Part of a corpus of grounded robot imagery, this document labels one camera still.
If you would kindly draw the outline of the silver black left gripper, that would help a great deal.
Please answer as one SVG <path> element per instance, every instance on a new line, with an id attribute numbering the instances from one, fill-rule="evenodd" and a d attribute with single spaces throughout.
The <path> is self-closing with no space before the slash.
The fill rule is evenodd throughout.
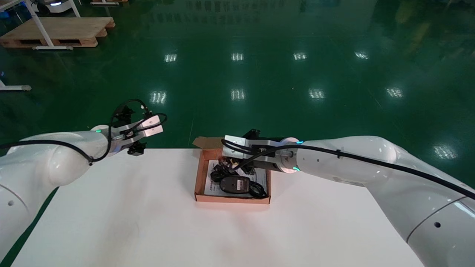
<path id="1" fill-rule="evenodd" d="M 117 120 L 131 120 L 135 111 L 127 105 L 122 105 L 115 110 Z M 137 142 L 141 139 L 151 137 L 163 132 L 162 114 L 146 115 L 145 118 L 137 122 L 130 123 L 111 130 L 111 149 L 125 149 L 129 147 L 127 154 L 140 156 L 144 154 L 146 143 Z"/>

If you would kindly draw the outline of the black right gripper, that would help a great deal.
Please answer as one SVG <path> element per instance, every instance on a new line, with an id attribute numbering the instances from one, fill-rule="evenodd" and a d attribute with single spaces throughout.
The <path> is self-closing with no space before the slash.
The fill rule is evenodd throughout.
<path id="1" fill-rule="evenodd" d="M 284 144 L 283 139 L 260 137 L 258 129 L 251 129 L 242 137 L 225 136 L 224 157 L 218 163 L 226 174 L 237 174 L 240 169 L 246 175 L 254 175 L 255 168 L 288 171 L 278 151 L 268 152 Z"/>

